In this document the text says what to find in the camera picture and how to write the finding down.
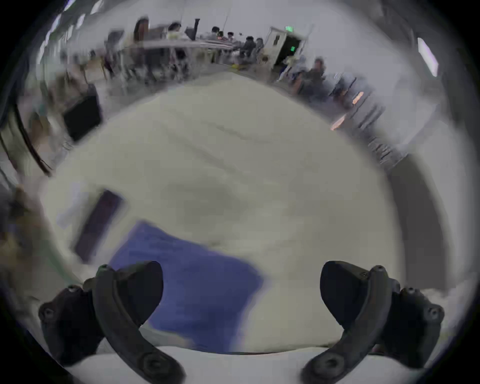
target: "person in dark shirt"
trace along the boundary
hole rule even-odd
[[[247,41],[245,44],[243,44],[243,47],[240,49],[240,57],[242,57],[242,54],[246,57],[250,57],[252,54],[252,51],[256,48],[256,44],[253,40],[253,36],[248,36]]]
[[[293,93],[306,97],[322,96],[322,85],[324,82],[325,63],[321,57],[315,59],[313,68],[308,72],[301,73],[294,85]]]

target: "cable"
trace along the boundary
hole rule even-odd
[[[20,111],[18,110],[18,105],[17,103],[13,103],[13,112],[15,114],[15,119],[17,120],[17,126],[18,130],[20,131],[20,134],[22,135],[22,138],[25,142],[25,145],[28,148],[28,151],[36,161],[37,165],[40,167],[40,169],[45,173],[47,176],[51,176],[51,172],[47,169],[50,168],[48,164],[41,159],[41,157],[38,155],[37,151],[32,145],[32,142],[30,141],[30,138],[28,137],[28,133],[25,131],[24,124],[22,123],[22,118],[20,116]]]

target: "black bag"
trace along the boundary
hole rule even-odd
[[[89,84],[87,92],[81,94],[80,100],[63,113],[63,120],[74,143],[101,124],[102,115],[98,94],[93,84]]]

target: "doorway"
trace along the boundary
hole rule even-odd
[[[285,38],[285,42],[283,43],[283,46],[278,53],[275,66],[282,65],[282,62],[283,60],[285,60],[285,58],[295,55],[300,43],[301,40],[297,39],[296,37],[287,35],[287,37]]]

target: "white door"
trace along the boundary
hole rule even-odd
[[[270,33],[268,34],[267,40],[264,43],[264,55],[268,56],[268,65],[270,68],[273,68],[273,65],[276,62],[278,54],[280,53],[286,38],[286,32],[281,32],[270,28]]]

